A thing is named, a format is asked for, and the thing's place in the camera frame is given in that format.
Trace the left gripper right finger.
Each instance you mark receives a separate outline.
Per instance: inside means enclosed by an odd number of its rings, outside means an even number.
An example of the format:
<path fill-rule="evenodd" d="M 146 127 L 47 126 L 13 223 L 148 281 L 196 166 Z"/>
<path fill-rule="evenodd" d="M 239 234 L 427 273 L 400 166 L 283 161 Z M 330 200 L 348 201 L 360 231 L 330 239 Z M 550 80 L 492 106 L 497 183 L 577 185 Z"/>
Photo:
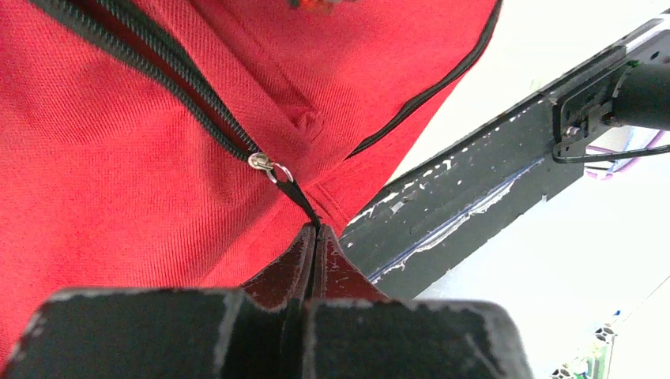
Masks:
<path fill-rule="evenodd" d="M 531 378 L 498 304 L 387 298 L 320 229 L 303 324 L 306 378 Z"/>

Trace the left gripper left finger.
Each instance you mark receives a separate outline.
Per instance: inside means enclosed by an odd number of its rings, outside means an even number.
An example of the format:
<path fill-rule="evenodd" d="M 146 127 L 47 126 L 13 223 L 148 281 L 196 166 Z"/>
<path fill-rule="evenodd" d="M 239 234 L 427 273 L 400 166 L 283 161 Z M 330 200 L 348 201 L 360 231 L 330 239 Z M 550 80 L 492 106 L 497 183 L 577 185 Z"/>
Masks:
<path fill-rule="evenodd" d="M 298 378 L 318 232 L 233 288 L 73 288 L 32 315 L 4 378 Z"/>

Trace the red student backpack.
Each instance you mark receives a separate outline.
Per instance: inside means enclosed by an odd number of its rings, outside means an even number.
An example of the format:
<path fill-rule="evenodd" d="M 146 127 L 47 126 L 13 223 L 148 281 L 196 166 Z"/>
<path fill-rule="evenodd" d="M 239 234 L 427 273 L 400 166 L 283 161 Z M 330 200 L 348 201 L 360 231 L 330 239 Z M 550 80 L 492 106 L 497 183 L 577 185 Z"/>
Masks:
<path fill-rule="evenodd" d="M 495 30 L 499 1 L 4 1 L 1 358 L 71 287 L 235 287 L 303 210 L 337 233 Z"/>

